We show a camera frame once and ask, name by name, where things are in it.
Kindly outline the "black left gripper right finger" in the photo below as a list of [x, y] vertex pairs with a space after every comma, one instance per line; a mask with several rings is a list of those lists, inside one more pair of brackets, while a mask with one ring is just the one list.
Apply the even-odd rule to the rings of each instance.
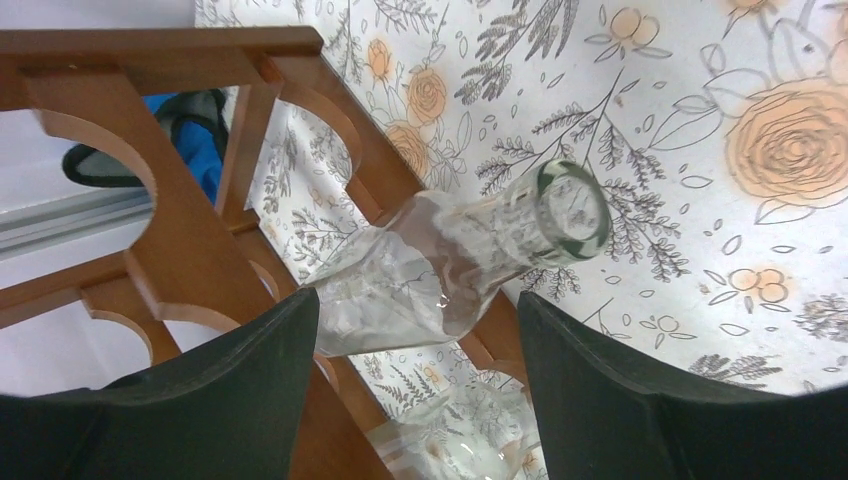
[[520, 338], [553, 479], [843, 479], [847, 391], [710, 380], [521, 294]]

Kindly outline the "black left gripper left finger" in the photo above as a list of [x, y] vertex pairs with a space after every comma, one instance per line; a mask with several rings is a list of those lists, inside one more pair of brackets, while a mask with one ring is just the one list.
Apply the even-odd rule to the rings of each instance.
[[249, 323], [101, 389], [1, 399], [5, 479], [284, 479], [319, 300]]

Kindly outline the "clear labelled square bottle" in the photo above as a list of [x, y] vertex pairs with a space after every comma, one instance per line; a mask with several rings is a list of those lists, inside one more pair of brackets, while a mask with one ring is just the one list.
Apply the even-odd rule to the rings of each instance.
[[514, 479], [541, 446], [528, 393], [479, 382], [452, 387], [366, 438], [395, 479]]

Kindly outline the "clear square glass bottle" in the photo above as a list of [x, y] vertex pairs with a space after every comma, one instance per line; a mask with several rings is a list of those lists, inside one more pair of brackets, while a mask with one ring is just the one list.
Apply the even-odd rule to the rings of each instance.
[[567, 160], [475, 202], [418, 192], [307, 279], [320, 302], [315, 350], [339, 357], [456, 341], [504, 283], [598, 256], [610, 225], [601, 186]]

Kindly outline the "brown wooden wine rack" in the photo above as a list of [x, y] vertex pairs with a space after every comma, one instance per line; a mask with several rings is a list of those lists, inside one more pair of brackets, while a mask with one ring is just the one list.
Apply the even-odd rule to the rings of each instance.
[[[366, 219], [386, 223], [421, 183], [322, 58], [309, 26], [5, 30], [1, 107], [29, 109], [45, 132], [114, 157], [153, 201], [134, 243], [6, 288], [9, 327], [70, 304], [123, 324], [148, 347], [152, 366], [241, 327], [297, 292], [294, 279], [245, 202], [277, 101], [302, 107], [343, 140], [347, 191]], [[236, 86], [221, 188], [210, 201], [195, 182], [147, 95]], [[313, 355], [284, 479], [387, 479], [366, 438], [386, 417], [344, 358]]]

